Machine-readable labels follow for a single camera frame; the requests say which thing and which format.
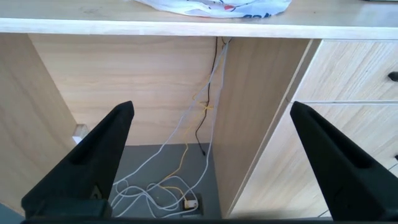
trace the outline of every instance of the floor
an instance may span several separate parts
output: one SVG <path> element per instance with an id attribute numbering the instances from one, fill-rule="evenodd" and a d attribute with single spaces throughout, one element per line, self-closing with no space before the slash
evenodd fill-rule
<path id="1" fill-rule="evenodd" d="M 21 223 L 25 218 L 11 210 L 10 208 L 7 208 L 4 206 L 2 203 L 0 203 L 0 222 L 1 223 L 10 223 L 10 224 L 18 224 Z"/>
<path id="2" fill-rule="evenodd" d="M 189 186 L 194 185 L 200 178 L 204 168 L 206 157 L 201 153 L 197 144 L 189 144 L 189 150 L 185 155 L 185 159 L 182 164 L 182 168 L 177 173 Z M 208 144 L 204 144 L 205 151 L 208 150 Z M 118 172 L 115 180 L 119 180 L 124 176 L 134 172 L 147 158 L 155 154 L 159 150 L 160 146 L 126 146 L 119 165 Z M 169 175 L 180 164 L 180 159 L 185 150 L 184 144 L 166 145 L 162 152 L 148 162 L 142 169 L 134 176 L 128 178 L 130 185 L 138 185 L 142 188 L 152 182 L 158 182 L 164 177 Z M 179 180 L 170 180 L 167 182 L 169 186 L 180 187 L 183 191 L 187 188 L 184 187 Z M 176 196 L 181 195 L 176 190 L 171 190 Z M 196 194 L 200 194 L 202 197 L 203 204 L 203 216 L 201 218 L 219 219 L 221 218 L 220 203 L 218 201 L 218 190 L 216 184 L 216 177 L 214 171 L 213 156 L 210 154 L 209 166 L 206 174 L 203 176 L 201 182 L 193 190 Z M 131 189 L 130 194 L 138 192 L 137 190 Z M 116 195 L 116 190 L 113 189 L 109 201 Z M 163 190 L 154 190 L 151 195 L 160 205 L 169 205 L 172 203 L 173 198 Z M 125 210 L 134 198 L 125 198 L 116 208 L 113 210 L 113 216 L 119 215 Z M 161 217 L 172 212 L 158 210 L 154 207 L 154 214 L 157 217 Z M 122 217 L 134 217 L 134 218 L 152 218 L 145 197 L 141 197 L 137 202 L 130 208 Z M 180 215 L 173 216 L 171 218 L 181 218 Z"/>

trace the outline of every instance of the power socket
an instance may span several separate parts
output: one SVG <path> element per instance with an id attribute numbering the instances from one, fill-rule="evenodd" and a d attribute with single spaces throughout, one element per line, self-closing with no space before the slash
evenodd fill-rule
<path id="1" fill-rule="evenodd" d="M 195 207 L 198 207 L 192 212 L 182 214 L 182 218 L 197 218 L 203 216 L 203 204 L 200 194 L 195 194 L 198 200 L 195 200 L 193 194 L 186 194 L 186 200 L 182 200 L 182 210 L 189 211 Z"/>

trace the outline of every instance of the black handle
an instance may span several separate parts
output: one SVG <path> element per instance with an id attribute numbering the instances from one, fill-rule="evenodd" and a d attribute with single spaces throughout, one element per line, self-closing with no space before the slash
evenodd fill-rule
<path id="1" fill-rule="evenodd" d="M 394 81 L 394 82 L 398 82 L 398 72 L 391 72 L 390 74 L 388 74 L 388 77 Z"/>

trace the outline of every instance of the wooden desk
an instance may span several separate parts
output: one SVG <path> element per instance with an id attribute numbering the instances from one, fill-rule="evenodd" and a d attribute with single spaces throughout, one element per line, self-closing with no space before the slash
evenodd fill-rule
<path id="1" fill-rule="evenodd" d="M 279 16 L 249 20 L 125 1 L 0 0 L 0 32 L 0 202 L 18 212 L 73 147 L 76 124 L 92 128 L 120 102 L 136 108 L 127 144 L 162 144 L 206 82 L 215 36 L 234 37 L 213 143 L 224 217 L 327 210 L 288 116 L 294 100 L 385 167 L 397 163 L 398 83 L 387 78 L 398 71 L 394 3 L 293 0 Z M 184 142 L 200 113 L 195 107 L 170 143 Z M 210 125 L 199 132 L 203 142 Z"/>

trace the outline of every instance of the plastic bag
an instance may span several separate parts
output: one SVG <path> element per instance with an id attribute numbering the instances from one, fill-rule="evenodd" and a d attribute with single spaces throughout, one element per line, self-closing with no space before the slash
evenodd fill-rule
<path id="1" fill-rule="evenodd" d="M 161 11 L 217 18 L 266 18 L 284 12 L 292 0 L 134 0 Z"/>

